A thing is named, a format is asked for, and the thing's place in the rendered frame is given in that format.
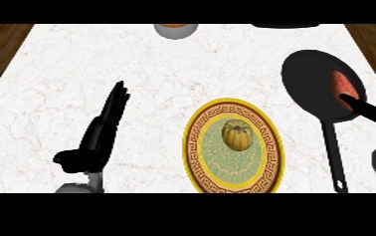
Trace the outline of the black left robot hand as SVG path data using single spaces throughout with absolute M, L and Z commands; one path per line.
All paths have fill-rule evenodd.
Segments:
M 108 164 L 120 122 L 130 99 L 124 82 L 117 82 L 109 93 L 102 113 L 93 118 L 80 147 L 56 153 L 53 162 L 62 165 L 66 173 L 103 171 Z

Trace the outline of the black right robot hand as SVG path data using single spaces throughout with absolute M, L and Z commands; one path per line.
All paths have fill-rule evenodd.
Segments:
M 345 102 L 357 114 L 376 122 L 376 107 L 354 97 L 341 94 L 339 99 Z M 376 170 L 376 150 L 372 152 L 372 167 Z

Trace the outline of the red sweet potato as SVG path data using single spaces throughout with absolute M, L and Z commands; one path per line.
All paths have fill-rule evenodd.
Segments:
M 342 101 L 342 99 L 339 98 L 341 95 L 348 95 L 351 96 L 354 99 L 358 98 L 358 93 L 355 91 L 355 88 L 347 78 L 347 76 L 339 72 L 339 71 L 333 71 L 332 72 L 332 91 L 333 91 L 333 96 L 335 99 L 338 101 L 338 103 L 341 104 L 341 106 L 348 110 L 353 111 L 351 107 L 348 106 L 348 104 Z

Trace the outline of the black frying pan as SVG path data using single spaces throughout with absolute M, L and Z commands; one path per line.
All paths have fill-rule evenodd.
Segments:
M 358 114 L 342 106 L 342 100 L 335 94 L 335 72 L 347 78 L 358 94 L 358 101 L 366 102 L 366 89 L 358 75 L 351 67 L 326 52 L 317 50 L 294 52 L 283 61 L 280 75 L 291 98 L 320 120 L 333 188 L 338 193 L 347 193 L 335 124 L 353 120 Z

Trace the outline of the yellow-rimmed patterned plate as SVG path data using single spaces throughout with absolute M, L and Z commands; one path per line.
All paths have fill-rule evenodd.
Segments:
M 276 126 L 257 106 L 217 99 L 187 122 L 183 157 L 187 176 L 199 192 L 274 192 L 285 168 Z

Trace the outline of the yellow-green squash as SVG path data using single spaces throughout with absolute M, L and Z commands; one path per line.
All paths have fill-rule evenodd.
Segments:
M 240 119 L 232 119 L 221 128 L 221 138 L 227 147 L 235 151 L 245 151 L 252 145 L 252 129 Z

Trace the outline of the black round object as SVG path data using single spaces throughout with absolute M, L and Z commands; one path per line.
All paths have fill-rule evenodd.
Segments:
M 320 24 L 251 24 L 257 28 L 268 29 L 299 29 L 299 28 L 313 28 Z

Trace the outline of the grey cup with orange content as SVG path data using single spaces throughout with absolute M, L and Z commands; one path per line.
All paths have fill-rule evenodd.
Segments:
M 198 24 L 186 24 L 183 26 L 165 26 L 162 24 L 155 25 L 156 32 L 167 39 L 179 40 L 192 35 L 196 31 Z

